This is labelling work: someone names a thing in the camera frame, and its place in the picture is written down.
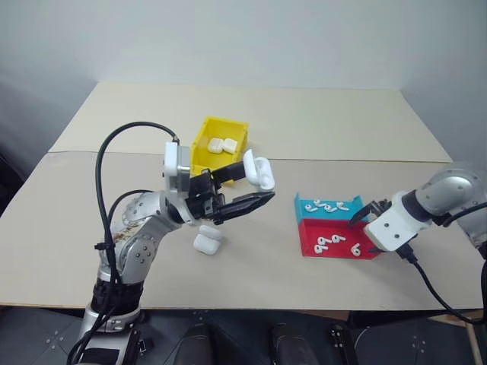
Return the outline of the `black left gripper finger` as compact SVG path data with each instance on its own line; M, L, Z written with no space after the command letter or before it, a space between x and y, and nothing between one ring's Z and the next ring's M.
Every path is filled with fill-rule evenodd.
M234 182L246 177L243 162L236 162L212 171L213 180L221 186L223 183Z
M244 216L264 206L275 196L275 192L253 192L235 198L232 202L222 205L219 210L219 223Z

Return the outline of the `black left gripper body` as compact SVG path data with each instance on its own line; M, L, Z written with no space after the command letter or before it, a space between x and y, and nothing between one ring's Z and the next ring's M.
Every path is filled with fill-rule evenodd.
M225 204L223 193L219 192L221 185L216 181L211 170L203 170L198 176L189 180L189 196L186 205L196 220L213 221L223 224L221 208Z

